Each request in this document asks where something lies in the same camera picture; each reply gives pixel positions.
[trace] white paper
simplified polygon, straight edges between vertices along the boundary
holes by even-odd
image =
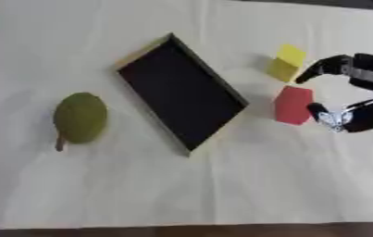
[[[175,32],[251,105],[182,156],[112,71]],[[219,0],[0,0],[0,228],[373,221],[373,131],[271,119],[281,44],[373,54],[373,11]],[[306,85],[333,107],[373,97],[340,77]],[[95,143],[54,149],[52,113],[88,91],[109,108]]]

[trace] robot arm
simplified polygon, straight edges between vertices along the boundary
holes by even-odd
[[[345,75],[354,86],[373,91],[373,56],[357,54],[333,56],[321,59],[300,77],[297,83],[304,83],[323,74]],[[373,100],[350,105],[341,113],[329,112],[323,105],[313,103],[307,107],[315,120],[334,131],[359,132],[373,129]]]

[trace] yellow block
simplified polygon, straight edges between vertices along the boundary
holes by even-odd
[[[267,73],[280,81],[291,81],[298,68],[303,65],[304,59],[305,52],[290,44],[284,44],[278,52],[277,58],[269,66]]]

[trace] tabletop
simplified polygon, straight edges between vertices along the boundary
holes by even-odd
[[[197,156],[179,154],[113,64],[175,32],[251,105]],[[280,124],[283,84],[262,70],[282,44],[306,65],[373,54],[373,11],[234,1],[0,0],[0,228],[373,221],[373,131]],[[373,96],[324,77],[332,106]],[[54,149],[52,111],[90,91],[112,123]]]

